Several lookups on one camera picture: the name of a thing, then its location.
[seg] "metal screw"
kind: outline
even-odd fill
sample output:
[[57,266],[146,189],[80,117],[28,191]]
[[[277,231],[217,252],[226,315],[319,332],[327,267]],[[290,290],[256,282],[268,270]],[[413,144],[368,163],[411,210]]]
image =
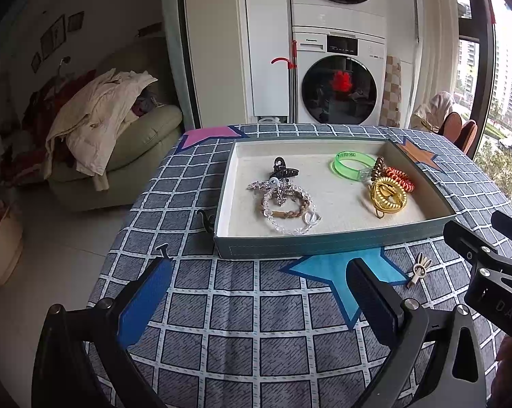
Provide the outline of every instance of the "metal screw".
[[456,309],[458,310],[458,313],[460,313],[462,316],[469,315],[469,308],[466,307],[465,305],[459,305],[458,307],[456,307]]
[[107,310],[113,306],[114,299],[110,297],[104,297],[97,303],[97,307],[103,310]]
[[416,310],[420,306],[419,302],[416,299],[405,299],[404,305],[410,310]]
[[60,310],[61,310],[61,305],[54,304],[48,309],[48,314],[49,315],[57,315],[60,312]]

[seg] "sofa armrest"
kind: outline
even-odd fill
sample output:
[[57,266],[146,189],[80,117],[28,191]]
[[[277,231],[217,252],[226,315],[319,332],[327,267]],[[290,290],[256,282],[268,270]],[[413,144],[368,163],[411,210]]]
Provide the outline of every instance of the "sofa armrest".
[[143,115],[118,137],[107,170],[116,170],[134,161],[175,130],[182,120],[181,110],[175,105],[156,107]]

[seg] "person's hand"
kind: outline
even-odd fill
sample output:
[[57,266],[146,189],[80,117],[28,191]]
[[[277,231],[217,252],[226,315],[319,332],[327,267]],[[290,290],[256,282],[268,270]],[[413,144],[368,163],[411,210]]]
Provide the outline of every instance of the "person's hand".
[[491,408],[512,408],[512,338],[504,337],[497,352],[499,362],[496,377],[492,382]]

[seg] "red spiral hair tie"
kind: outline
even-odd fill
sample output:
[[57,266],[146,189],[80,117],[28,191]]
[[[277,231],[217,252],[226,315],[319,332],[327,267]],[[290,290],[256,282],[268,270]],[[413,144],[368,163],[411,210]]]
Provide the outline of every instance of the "red spiral hair tie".
[[392,178],[394,181],[397,181],[398,184],[401,185],[407,193],[411,193],[415,189],[413,182],[401,170],[394,169],[394,167],[388,167],[385,170],[385,174],[389,178]]

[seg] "orange star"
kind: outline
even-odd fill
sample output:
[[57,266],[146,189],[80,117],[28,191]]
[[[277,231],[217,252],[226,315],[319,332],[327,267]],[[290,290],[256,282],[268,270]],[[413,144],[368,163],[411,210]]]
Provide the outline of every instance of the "orange star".
[[435,153],[429,152],[427,150],[422,150],[417,147],[412,141],[405,139],[404,144],[398,144],[398,147],[401,148],[402,151],[405,152],[407,156],[414,163],[423,163],[432,169],[439,170],[442,172],[443,170],[434,162],[434,158],[437,156]]

